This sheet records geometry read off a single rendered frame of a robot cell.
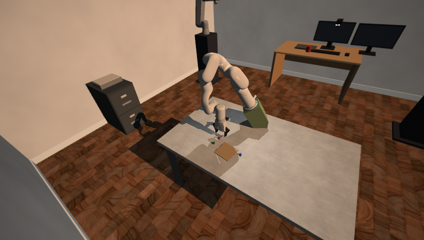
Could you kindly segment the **tan flat mat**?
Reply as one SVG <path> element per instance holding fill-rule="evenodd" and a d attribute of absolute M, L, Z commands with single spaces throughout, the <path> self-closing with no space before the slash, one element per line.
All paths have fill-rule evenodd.
<path fill-rule="evenodd" d="M 216 153 L 226 161 L 229 161 L 238 151 L 239 150 L 225 142 L 214 153 Z"/>

